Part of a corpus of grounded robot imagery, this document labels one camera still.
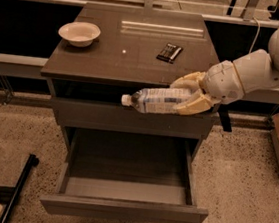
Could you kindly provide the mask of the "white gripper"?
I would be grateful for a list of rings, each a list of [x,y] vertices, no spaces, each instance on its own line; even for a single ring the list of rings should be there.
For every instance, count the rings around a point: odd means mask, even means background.
[[[223,61],[211,67],[206,73],[192,72],[171,84],[171,88],[185,88],[193,93],[188,100],[175,105],[178,115],[194,115],[211,109],[216,104],[230,104],[244,96],[237,70],[230,61]]]

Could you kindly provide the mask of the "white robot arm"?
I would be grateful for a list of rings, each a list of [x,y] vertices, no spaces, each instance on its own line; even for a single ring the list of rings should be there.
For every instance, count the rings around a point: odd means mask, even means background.
[[[208,71],[177,79],[172,88],[185,88],[191,97],[174,106],[178,115],[202,113],[217,104],[230,104],[250,92],[279,88],[279,29],[266,50],[255,50],[234,61],[223,61]]]

